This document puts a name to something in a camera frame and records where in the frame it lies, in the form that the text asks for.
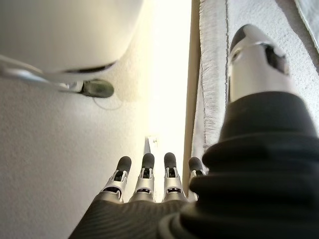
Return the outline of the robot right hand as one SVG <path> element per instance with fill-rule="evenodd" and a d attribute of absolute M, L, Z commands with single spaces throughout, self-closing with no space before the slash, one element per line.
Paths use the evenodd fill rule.
<path fill-rule="evenodd" d="M 189 201 L 175 157 L 164 157 L 165 189 L 153 201 L 154 157 L 143 158 L 130 202 L 122 195 L 129 157 L 95 197 L 73 239 L 316 239 L 319 138 L 297 95 L 285 53 L 247 24 L 230 46 L 228 101 L 220 137 L 193 157 Z"/>

